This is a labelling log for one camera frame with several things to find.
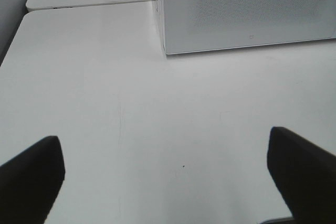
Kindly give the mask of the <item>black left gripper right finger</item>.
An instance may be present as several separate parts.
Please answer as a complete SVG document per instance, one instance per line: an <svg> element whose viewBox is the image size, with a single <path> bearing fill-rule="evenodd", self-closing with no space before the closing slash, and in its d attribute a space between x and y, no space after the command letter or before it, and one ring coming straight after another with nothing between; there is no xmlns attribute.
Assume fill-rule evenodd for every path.
<svg viewBox="0 0 336 224"><path fill-rule="evenodd" d="M335 223L335 155L274 126L267 168L296 223Z"/></svg>

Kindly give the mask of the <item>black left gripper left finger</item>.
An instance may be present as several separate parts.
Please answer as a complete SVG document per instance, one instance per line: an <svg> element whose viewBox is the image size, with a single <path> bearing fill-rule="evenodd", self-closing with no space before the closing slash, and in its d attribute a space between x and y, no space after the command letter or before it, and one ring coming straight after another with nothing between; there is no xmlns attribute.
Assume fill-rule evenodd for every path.
<svg viewBox="0 0 336 224"><path fill-rule="evenodd" d="M57 136L47 136L1 165L1 223L44 223L65 179Z"/></svg>

